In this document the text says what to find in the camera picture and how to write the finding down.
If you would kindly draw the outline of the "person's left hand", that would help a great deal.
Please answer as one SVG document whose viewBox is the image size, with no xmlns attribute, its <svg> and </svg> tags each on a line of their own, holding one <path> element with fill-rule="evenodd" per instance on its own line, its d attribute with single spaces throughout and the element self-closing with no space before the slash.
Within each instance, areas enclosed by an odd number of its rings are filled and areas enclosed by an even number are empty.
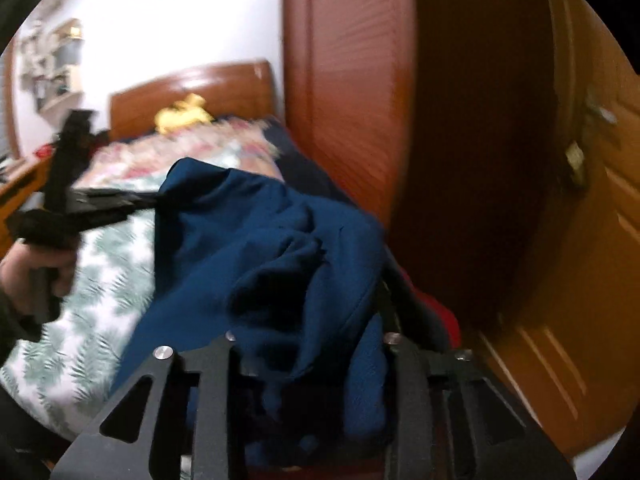
<svg viewBox="0 0 640 480">
<path fill-rule="evenodd" d="M 78 238 L 70 242 L 69 248 L 56 249 L 15 242 L 1 263 L 1 289 L 11 301 L 13 309 L 20 315 L 33 315 L 40 294 L 45 292 L 58 298 L 67 296 L 73 288 Z M 41 270 L 53 269 L 56 278 L 44 287 L 37 283 Z"/>
</svg>

